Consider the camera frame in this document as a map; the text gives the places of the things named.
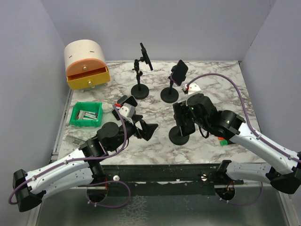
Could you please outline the grey black phone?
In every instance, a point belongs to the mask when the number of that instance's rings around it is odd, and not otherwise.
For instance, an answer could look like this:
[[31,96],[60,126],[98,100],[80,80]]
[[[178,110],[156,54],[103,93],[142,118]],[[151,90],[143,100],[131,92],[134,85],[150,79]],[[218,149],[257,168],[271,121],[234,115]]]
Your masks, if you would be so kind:
[[185,102],[174,103],[174,119],[177,127],[180,129],[182,137],[189,136],[195,132],[195,123],[190,113],[189,107]]

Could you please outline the black phone stand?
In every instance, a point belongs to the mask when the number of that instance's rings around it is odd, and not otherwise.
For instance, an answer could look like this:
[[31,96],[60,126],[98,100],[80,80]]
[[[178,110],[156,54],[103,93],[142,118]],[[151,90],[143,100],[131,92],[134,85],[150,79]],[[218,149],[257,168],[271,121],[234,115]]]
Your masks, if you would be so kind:
[[169,139],[175,145],[184,145],[188,142],[190,136],[182,136],[180,129],[174,126],[169,131]]

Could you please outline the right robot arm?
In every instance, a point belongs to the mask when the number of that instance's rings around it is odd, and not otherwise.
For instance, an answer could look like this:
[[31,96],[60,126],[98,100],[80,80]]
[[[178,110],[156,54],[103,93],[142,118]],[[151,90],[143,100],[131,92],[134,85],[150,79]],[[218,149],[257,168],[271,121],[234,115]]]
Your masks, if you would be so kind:
[[238,144],[263,159],[264,163],[223,161],[216,172],[221,184],[231,180],[253,180],[269,183],[285,194],[294,194],[301,185],[301,154],[285,148],[248,126],[244,118],[230,110],[217,110],[210,98],[201,93],[186,101],[173,104],[177,134],[170,136],[172,143],[185,144],[199,127],[208,135],[222,137]]

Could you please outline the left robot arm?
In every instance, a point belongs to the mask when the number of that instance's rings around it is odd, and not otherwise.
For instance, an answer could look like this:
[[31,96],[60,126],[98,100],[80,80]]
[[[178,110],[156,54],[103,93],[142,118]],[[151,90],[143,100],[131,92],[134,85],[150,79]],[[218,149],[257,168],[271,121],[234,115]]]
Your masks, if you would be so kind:
[[156,123],[147,124],[141,115],[135,115],[133,121],[121,122],[121,126],[105,123],[94,137],[56,162],[32,171],[15,171],[11,197],[16,201],[9,203],[26,212],[57,192],[75,186],[100,185],[106,179],[100,162],[109,158],[109,152],[117,155],[124,150],[131,136],[150,140],[158,127]]

